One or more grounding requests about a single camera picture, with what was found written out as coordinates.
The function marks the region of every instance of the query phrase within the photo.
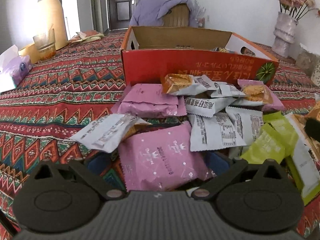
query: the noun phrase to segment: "red patterned fabric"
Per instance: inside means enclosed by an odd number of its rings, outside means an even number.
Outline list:
[[[0,207],[13,224],[13,198],[40,160],[65,163],[96,153],[66,138],[109,114],[121,98],[123,37],[118,33],[63,48],[54,59],[36,64],[17,89],[0,95]],[[294,60],[280,59],[271,89],[287,107],[286,113],[306,114],[320,88],[294,66]],[[113,166],[122,173],[119,162]],[[319,222],[319,207],[320,196],[305,207],[297,229],[301,235],[308,236]],[[0,225],[0,240],[9,238]]]

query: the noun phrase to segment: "watermelon picture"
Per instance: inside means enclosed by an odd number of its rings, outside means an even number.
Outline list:
[[[275,65],[272,62],[265,63],[261,68],[258,69],[255,80],[263,81],[265,84],[273,77],[275,73]]]

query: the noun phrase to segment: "pink snack package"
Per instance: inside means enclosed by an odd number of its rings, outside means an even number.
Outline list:
[[[248,86],[248,85],[264,85],[264,83],[263,83],[263,81],[259,81],[259,80],[238,79],[238,85],[241,88],[244,88],[245,86]],[[273,99],[273,103],[264,105],[262,107],[262,111],[263,112],[274,111],[274,110],[284,111],[285,107],[282,104],[282,102],[280,101],[280,99],[271,91],[270,88],[268,88],[266,85],[264,85],[264,86],[270,92],[271,97]]]
[[[111,111],[114,114],[131,114],[140,118],[187,115],[183,96],[163,94],[161,84],[128,86]]]
[[[189,122],[133,135],[118,147],[127,191],[167,191],[212,175],[199,152],[190,152]]]

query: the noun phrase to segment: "tissue package logo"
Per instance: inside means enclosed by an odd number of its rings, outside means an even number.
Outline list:
[[[20,70],[24,71],[25,68],[26,68],[26,63],[25,62],[21,62],[20,63]]]

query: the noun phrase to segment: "ribbed gray surface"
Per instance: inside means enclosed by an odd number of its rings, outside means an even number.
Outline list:
[[[59,235],[22,231],[15,240],[303,240],[295,232],[275,236],[244,233],[224,223],[209,203],[185,192],[132,192],[109,201],[86,226]]]

